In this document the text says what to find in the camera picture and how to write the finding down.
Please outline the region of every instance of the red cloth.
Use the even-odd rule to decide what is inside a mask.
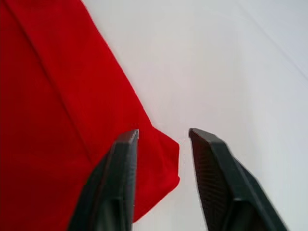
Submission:
[[[1,230],[65,230],[117,136],[140,130],[134,221],[178,182],[156,130],[79,0],[0,4]]]

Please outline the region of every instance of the red garment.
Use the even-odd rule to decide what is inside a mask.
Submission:
[[[0,5],[0,229],[68,227],[117,136],[138,128],[134,221],[178,182],[179,146],[152,127],[79,0]]]

